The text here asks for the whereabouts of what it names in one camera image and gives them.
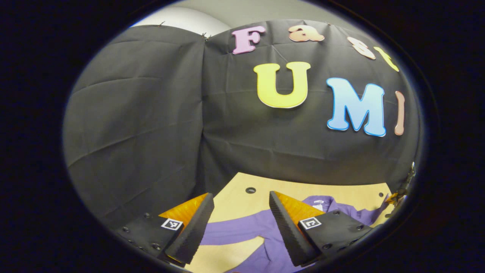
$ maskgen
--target yellow letter u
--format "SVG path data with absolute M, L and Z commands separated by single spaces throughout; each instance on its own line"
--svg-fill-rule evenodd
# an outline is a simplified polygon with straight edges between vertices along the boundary
M 293 92 L 281 95 L 276 90 L 276 71 L 278 64 L 262 64 L 254 67 L 258 75 L 258 97 L 267 106 L 274 108 L 293 108 L 307 99 L 307 70 L 310 64 L 306 62 L 287 63 L 286 67 L 293 71 Z

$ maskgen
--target colorful letter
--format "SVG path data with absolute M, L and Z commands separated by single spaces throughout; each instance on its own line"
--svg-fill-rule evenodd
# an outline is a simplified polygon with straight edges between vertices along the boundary
M 396 91 L 396 98 L 397 98 L 397 124 L 396 128 L 394 128 L 394 133 L 398 136 L 401 136 L 404 133 L 404 95 Z
M 276 71 L 278 64 L 263 64 L 254 67 L 258 75 L 258 97 L 267 106 L 274 108 L 293 108 L 307 99 L 307 70 L 310 64 L 305 62 L 287 63 L 286 67 L 293 71 L 293 92 L 281 95 L 276 90 Z
M 253 28 L 241 29 L 232 32 L 232 35 L 236 37 L 236 48 L 232 51 L 233 54 L 241 54 L 253 51 L 256 47 L 252 46 L 249 41 L 253 43 L 259 43 L 261 39 L 259 33 L 263 33 L 266 30 L 262 26 L 257 26 Z
M 382 57 L 384 58 L 384 60 L 386 61 L 386 63 L 392 67 L 392 69 L 396 70 L 397 72 L 399 72 L 399 68 L 397 68 L 397 66 L 395 66 L 392 62 L 391 62 L 391 57 L 389 57 L 389 55 L 387 55 L 381 48 L 378 48 L 378 47 L 374 47 L 375 50 L 379 51 L 379 53 L 381 53 Z
M 290 39 L 295 42 L 306 42 L 308 40 L 323 41 L 325 39 L 314 27 L 307 25 L 293 26 L 288 31 L 291 32 Z
M 375 60 L 374 53 L 372 53 L 364 43 L 362 43 L 361 41 L 359 41 L 355 38 L 352 38 L 352 37 L 347 37 L 347 40 L 349 40 L 349 42 L 351 42 L 353 44 L 354 49 L 358 53 L 366 56 L 367 58 L 369 58 L 371 60 Z
M 345 110 L 347 110 L 355 131 L 360 129 L 365 117 L 369 115 L 364 132 L 377 137 L 386 135 L 382 101 L 384 90 L 380 86 L 368 84 L 362 99 L 359 99 L 350 82 L 345 79 L 330 78 L 327 84 L 332 87 L 334 93 L 333 118 L 327 122 L 330 129 L 345 131 L 349 128 L 349 123 L 345 120 Z

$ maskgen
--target blue letter m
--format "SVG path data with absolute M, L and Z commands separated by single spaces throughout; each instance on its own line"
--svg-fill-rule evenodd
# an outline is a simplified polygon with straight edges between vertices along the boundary
M 384 89 L 374 84 L 365 87 L 362 99 L 359 99 L 350 82 L 342 78 L 330 78 L 327 84 L 333 89 L 333 118 L 327 122 L 330 129 L 345 131 L 349 123 L 345 120 L 345 110 L 349 113 L 354 130 L 358 131 L 369 114 L 369 121 L 364 132 L 371 136 L 386 135 L 384 127 L 384 107 L 382 97 Z

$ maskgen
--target purple clothing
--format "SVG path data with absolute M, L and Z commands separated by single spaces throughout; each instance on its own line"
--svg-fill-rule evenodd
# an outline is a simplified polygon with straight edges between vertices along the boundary
M 335 202 L 331 196 L 309 196 L 303 202 L 323 212 L 338 209 L 365 225 L 371 225 L 386 209 L 387 198 L 387 196 L 384 198 L 380 208 L 372 211 L 366 209 L 357 211 L 351 205 Z M 227 273 L 293 273 L 303 269 L 301 266 L 293 266 L 276 220 L 269 209 L 238 219 L 208 223 L 200 245 L 232 244 L 257 236 L 263 237 L 264 243 L 244 262 Z

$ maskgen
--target wooden board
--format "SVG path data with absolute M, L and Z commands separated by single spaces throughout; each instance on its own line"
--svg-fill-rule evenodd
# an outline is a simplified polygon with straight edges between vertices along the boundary
M 253 187 L 255 193 L 248 194 L 246 189 Z M 275 190 L 297 200 L 304 200 L 311 195 L 329 195 L 341 204 L 354 206 L 357 210 L 374 210 L 381 206 L 386 194 L 391 195 L 386 183 L 359 186 L 313 185 L 287 182 L 275 179 L 238 173 L 214 197 L 214 211 L 209 222 L 221 222 L 237 219 L 270 209 L 269 192 Z M 384 215 L 391 213 L 393 206 L 388 206 L 372 225 L 386 221 Z M 223 273 L 235 268 L 246 260 L 264 242 L 261 237 L 228 244 L 201 245 L 191 262 L 185 266 L 194 273 Z

